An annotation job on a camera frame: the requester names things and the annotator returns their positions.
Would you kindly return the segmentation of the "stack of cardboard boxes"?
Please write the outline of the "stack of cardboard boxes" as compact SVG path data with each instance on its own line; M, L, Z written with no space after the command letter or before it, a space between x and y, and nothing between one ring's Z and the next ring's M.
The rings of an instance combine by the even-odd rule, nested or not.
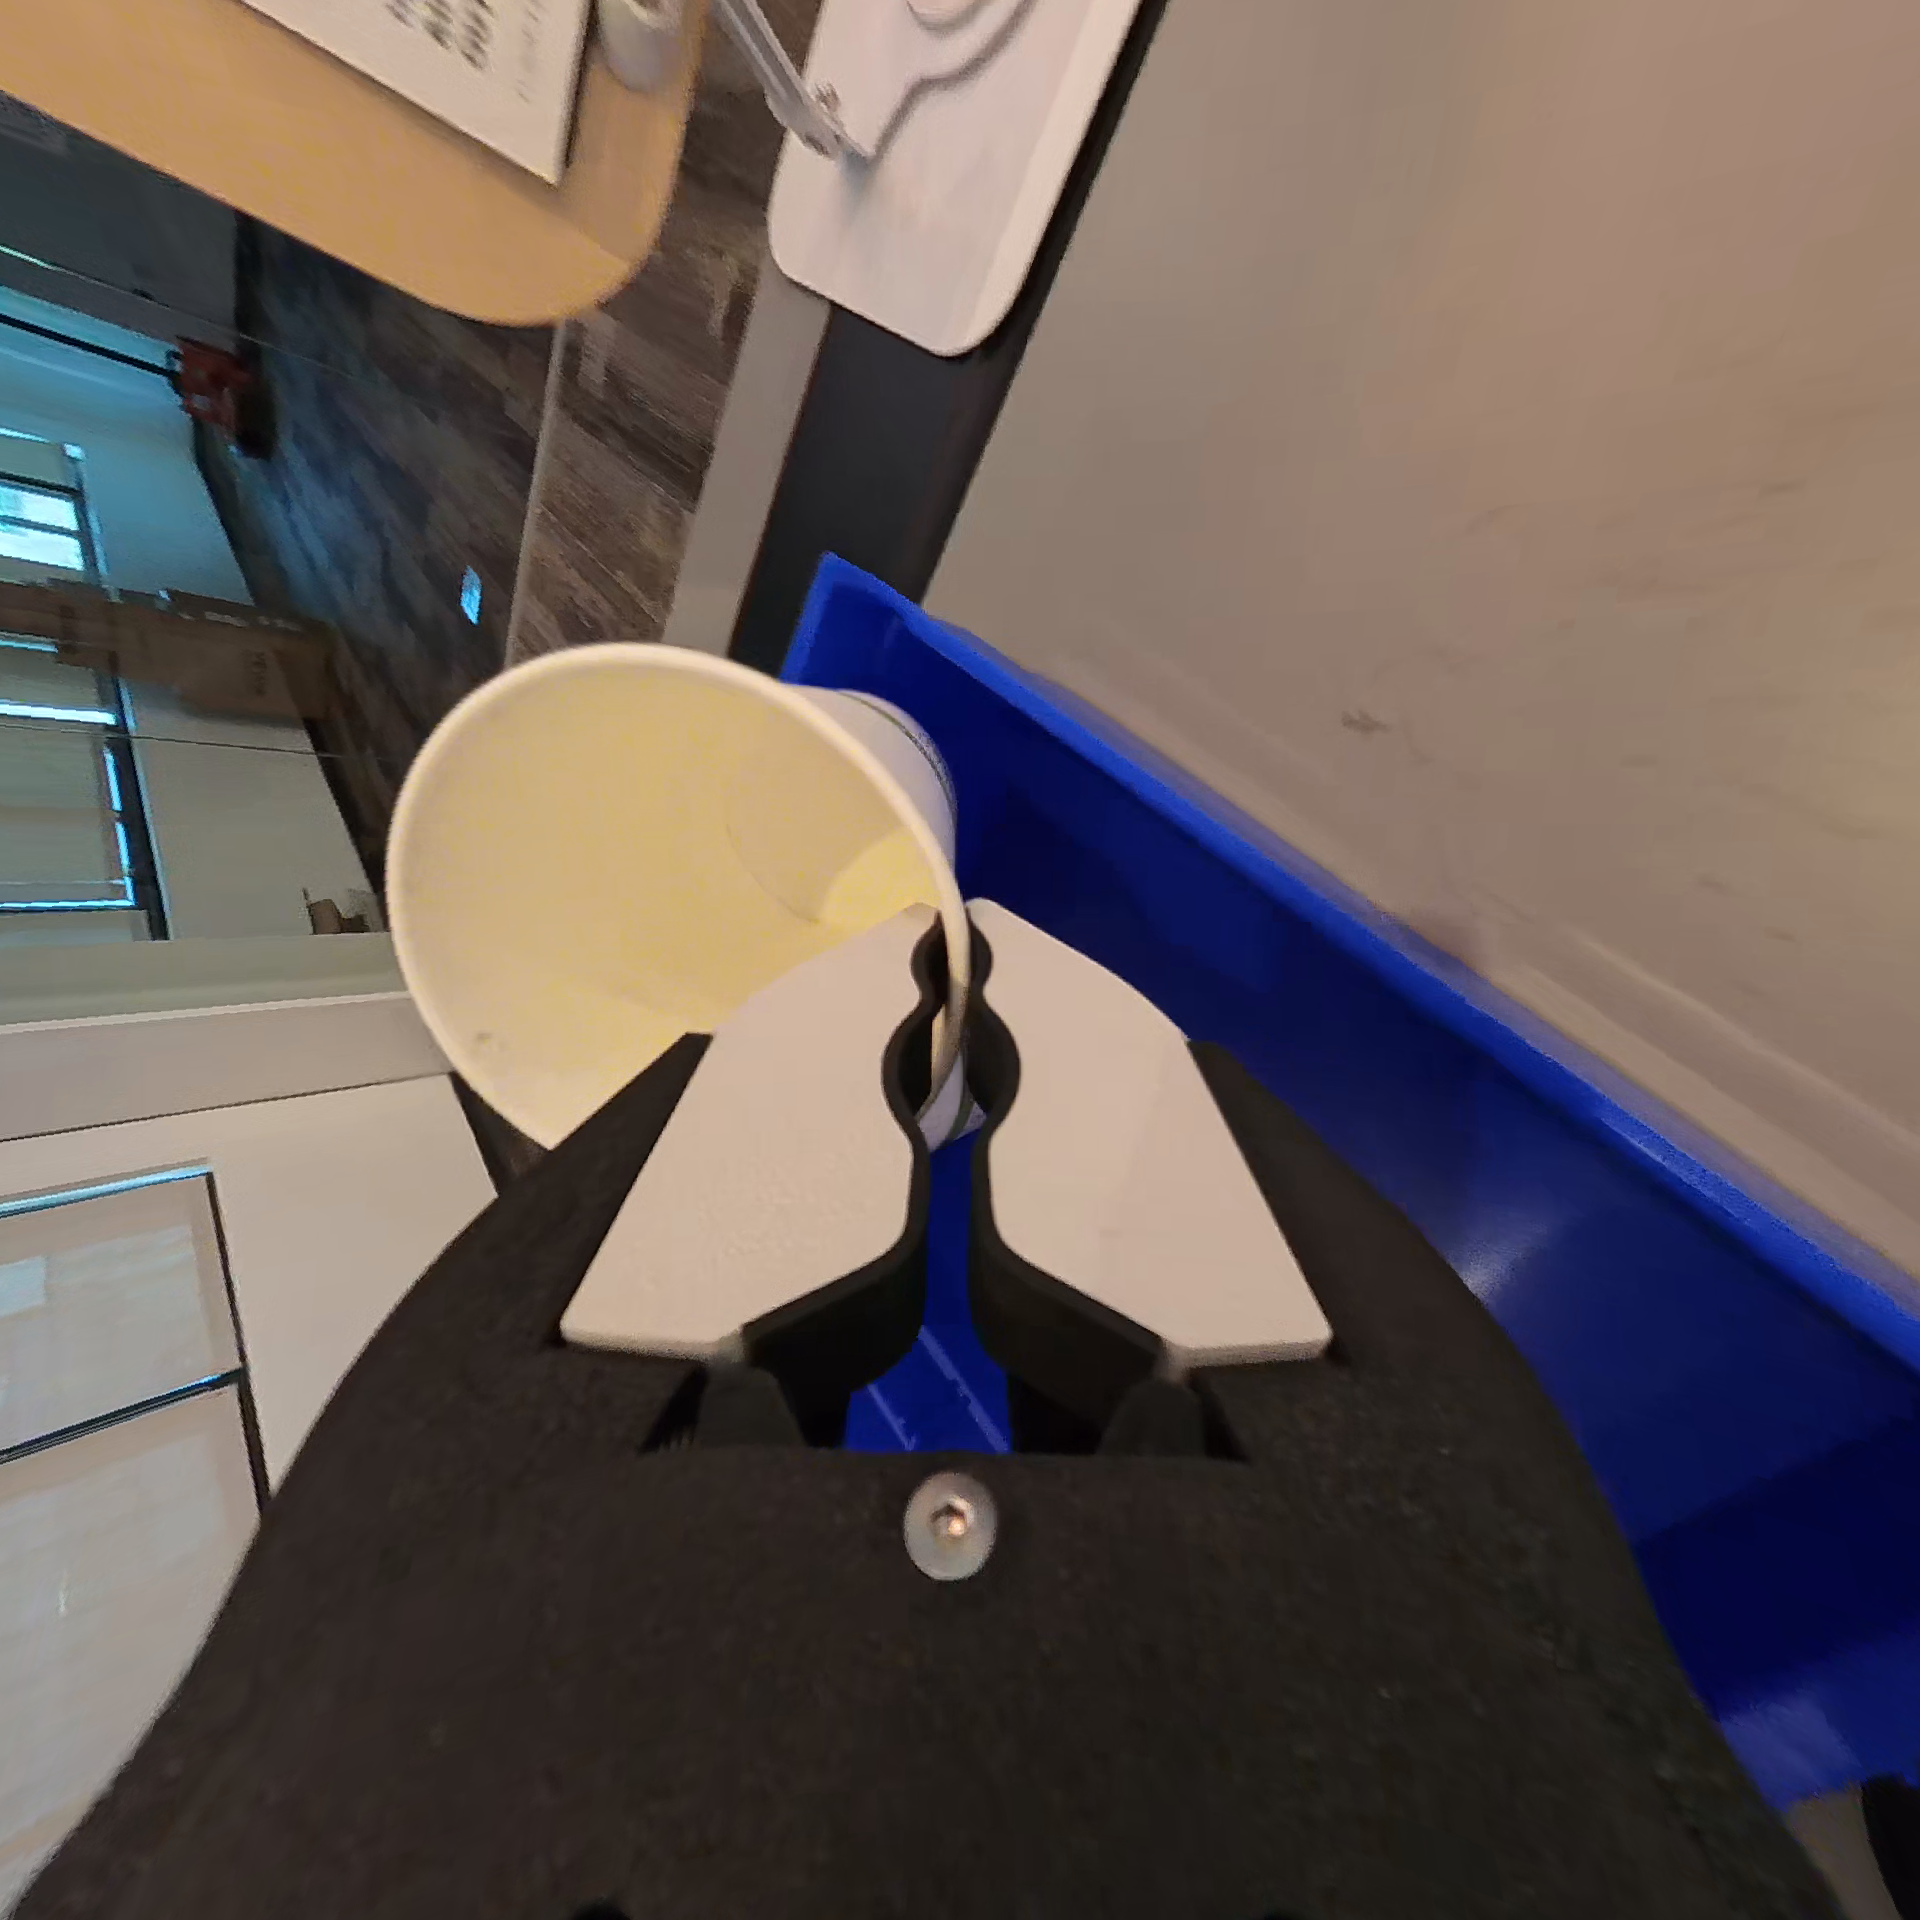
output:
M203 718L322 723L342 705L339 639L302 615L196 593L4 583L3 630L50 643L63 665L166 690Z

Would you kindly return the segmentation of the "printed instruction sign board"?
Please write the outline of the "printed instruction sign board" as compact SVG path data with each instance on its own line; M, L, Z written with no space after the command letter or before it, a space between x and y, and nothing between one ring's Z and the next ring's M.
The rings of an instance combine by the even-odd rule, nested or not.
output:
M563 182L590 2L254 2L254 11L523 174Z

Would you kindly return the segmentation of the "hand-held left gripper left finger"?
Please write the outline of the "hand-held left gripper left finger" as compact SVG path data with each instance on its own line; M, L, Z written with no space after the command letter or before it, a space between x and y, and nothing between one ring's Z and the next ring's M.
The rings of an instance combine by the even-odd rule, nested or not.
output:
M590 1353L745 1365L794 1410L847 1410L927 1304L940 960L820 954L710 1039L560 1337Z

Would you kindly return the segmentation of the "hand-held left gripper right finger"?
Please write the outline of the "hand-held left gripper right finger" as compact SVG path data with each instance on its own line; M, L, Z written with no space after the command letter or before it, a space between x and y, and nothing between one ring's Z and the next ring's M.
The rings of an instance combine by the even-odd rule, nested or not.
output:
M967 1230L977 1341L1019 1413L1322 1360L1307 1282L1187 1034L1097 960L977 898Z

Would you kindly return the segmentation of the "orange object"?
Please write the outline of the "orange object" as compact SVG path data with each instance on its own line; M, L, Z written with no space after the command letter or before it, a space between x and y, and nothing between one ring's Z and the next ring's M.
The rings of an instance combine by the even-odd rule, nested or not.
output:
M180 336L171 347L171 384L193 422L240 450L249 446L257 378L240 352Z

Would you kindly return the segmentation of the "black flat mat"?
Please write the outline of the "black flat mat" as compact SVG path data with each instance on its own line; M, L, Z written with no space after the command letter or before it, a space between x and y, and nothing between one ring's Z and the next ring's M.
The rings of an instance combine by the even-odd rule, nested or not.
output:
M923 352L761 267L670 643L778 672L825 557L921 602L1163 15L1136 9L1024 286L972 352Z

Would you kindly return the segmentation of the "white paper cup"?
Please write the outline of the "white paper cup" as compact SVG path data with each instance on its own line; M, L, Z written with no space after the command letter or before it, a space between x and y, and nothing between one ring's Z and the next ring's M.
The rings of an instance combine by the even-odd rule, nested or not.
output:
M551 1149L684 1037L927 907L935 1109L972 987L958 794L905 709L662 643L574 647L464 697L400 787L400 975L452 1071Z

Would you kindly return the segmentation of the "instruction sheet on wooden stand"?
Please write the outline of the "instruction sheet on wooden stand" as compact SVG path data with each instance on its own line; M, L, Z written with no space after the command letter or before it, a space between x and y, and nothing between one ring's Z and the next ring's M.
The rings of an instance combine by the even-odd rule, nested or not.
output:
M654 251L704 6L670 6L658 86L590 50L544 183L251 6L4 6L4 94L448 313L582 318Z

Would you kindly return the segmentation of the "small window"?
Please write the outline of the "small window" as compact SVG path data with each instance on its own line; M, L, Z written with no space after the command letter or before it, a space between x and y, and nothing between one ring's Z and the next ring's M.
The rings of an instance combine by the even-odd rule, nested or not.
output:
M130 706L82 606L106 599L81 449L3 438L8 946L166 936Z

